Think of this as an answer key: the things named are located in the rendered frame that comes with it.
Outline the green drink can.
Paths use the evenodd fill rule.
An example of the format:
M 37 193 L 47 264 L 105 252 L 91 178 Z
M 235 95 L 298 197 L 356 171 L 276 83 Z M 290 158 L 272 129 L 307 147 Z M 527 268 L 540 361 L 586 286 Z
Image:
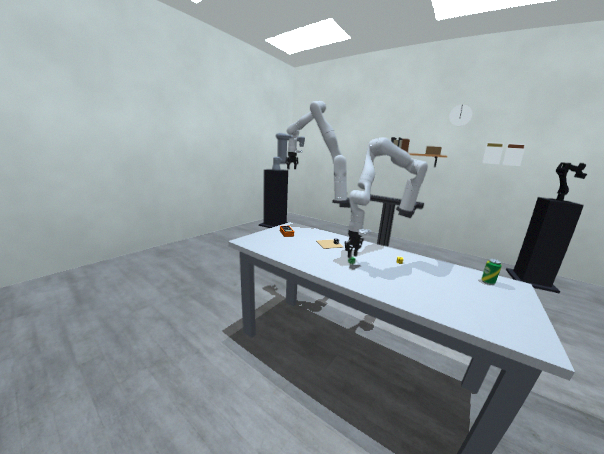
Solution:
M 489 259 L 489 261 L 486 262 L 481 280 L 489 285 L 496 284 L 501 267 L 501 261 Z

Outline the tan square mat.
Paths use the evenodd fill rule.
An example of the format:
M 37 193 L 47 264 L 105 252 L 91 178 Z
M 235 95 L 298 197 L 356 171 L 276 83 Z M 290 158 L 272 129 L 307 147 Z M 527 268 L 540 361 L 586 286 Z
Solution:
M 344 247 L 342 246 L 340 243 L 339 244 L 334 244 L 333 241 L 334 239 L 331 240 L 316 240 L 324 249 L 328 249 L 328 248 L 341 248 Z

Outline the orange pocket multimeter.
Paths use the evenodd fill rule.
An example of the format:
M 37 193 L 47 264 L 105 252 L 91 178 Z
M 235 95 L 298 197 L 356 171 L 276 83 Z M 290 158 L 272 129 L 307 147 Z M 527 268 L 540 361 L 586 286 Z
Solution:
M 280 232 L 284 237 L 294 236 L 294 230 L 290 226 L 280 226 Z

